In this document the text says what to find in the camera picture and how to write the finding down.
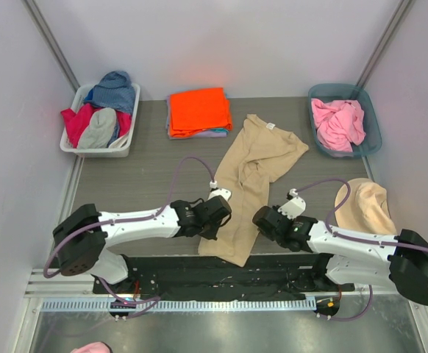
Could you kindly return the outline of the beige t shirt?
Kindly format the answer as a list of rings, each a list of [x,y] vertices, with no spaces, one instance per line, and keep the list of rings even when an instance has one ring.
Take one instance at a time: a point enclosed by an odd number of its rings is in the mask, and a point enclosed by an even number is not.
[[[231,219],[218,230],[216,240],[200,240],[198,254],[245,266],[259,234],[252,219],[268,204],[270,184],[308,150],[293,132],[248,114],[215,173],[218,186],[232,192]]]

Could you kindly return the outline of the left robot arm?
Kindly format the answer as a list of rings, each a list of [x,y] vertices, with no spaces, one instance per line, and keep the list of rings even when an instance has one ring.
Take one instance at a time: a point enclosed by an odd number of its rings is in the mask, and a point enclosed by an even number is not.
[[[135,275],[123,254],[111,247],[149,238],[215,240],[218,230],[230,220],[232,193],[213,190],[206,201],[183,200],[154,210],[133,213],[99,212],[94,204],[74,211],[53,231],[57,272],[66,277],[91,274],[102,278],[119,293],[134,288]]]

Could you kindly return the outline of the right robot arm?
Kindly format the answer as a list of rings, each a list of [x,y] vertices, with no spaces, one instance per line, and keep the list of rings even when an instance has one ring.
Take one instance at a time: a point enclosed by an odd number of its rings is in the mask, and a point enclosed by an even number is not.
[[[356,232],[303,215],[290,218],[268,206],[258,210],[252,222],[283,248],[325,256],[310,273],[319,290],[334,284],[370,285],[396,290],[404,298],[428,306],[428,242],[417,232]]]

